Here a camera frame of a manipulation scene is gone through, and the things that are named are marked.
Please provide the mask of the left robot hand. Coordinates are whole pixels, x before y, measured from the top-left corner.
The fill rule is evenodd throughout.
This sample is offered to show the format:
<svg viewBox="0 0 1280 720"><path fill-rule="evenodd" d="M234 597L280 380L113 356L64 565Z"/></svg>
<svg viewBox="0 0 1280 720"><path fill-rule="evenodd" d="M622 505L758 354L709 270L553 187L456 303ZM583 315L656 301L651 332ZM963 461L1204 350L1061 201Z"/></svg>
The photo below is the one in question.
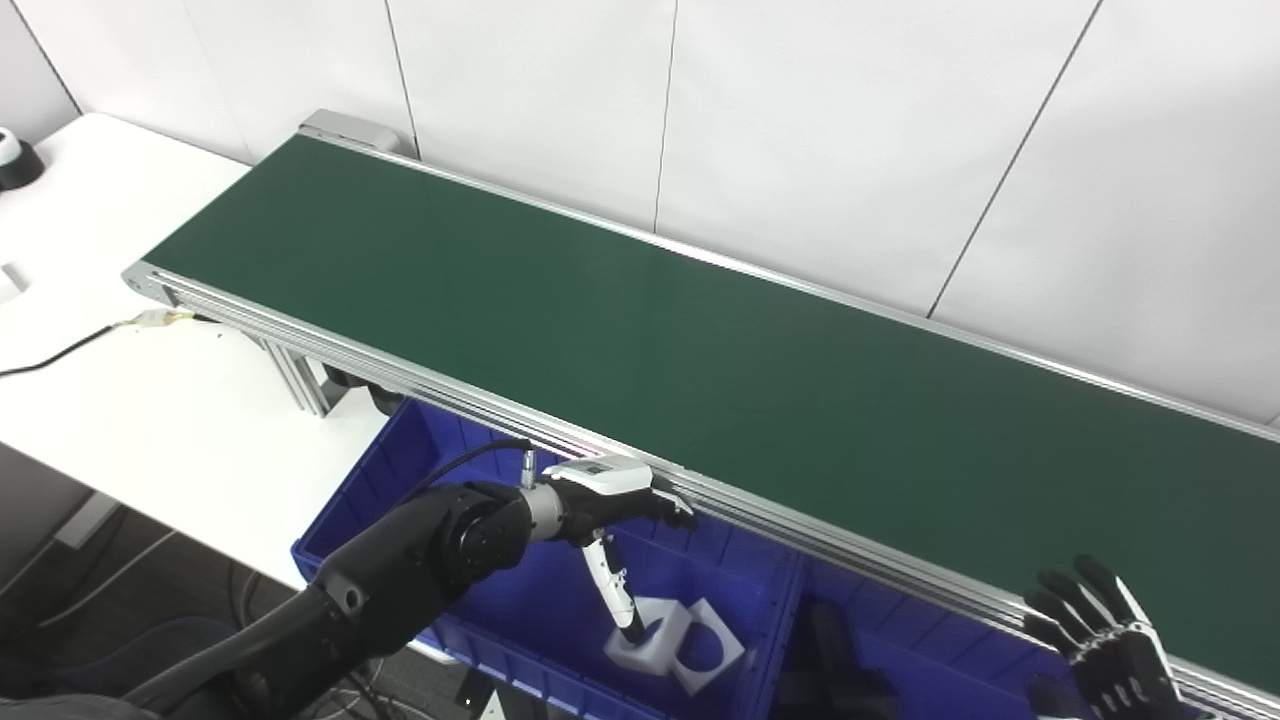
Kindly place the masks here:
<svg viewBox="0 0 1280 720"><path fill-rule="evenodd" d="M649 464L627 455L557 464L522 492L531 515L530 541L563 541L580 548L616 629L628 643L641 643L646 621L608 529L646 518L694 530L698 520L691 505Z"/></svg>

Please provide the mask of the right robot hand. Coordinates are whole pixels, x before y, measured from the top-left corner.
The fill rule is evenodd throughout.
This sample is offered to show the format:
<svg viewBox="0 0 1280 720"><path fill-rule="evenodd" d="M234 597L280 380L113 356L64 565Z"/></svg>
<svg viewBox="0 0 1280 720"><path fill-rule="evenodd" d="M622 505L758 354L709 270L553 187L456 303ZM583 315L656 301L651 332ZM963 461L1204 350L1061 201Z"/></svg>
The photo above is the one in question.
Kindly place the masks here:
<svg viewBox="0 0 1280 720"><path fill-rule="evenodd" d="M1076 697L1096 719L1216 719L1187 702L1164 641L1119 574L1074 559L1074 575L1044 569L1023 598L1023 632L1070 669Z"/></svg>

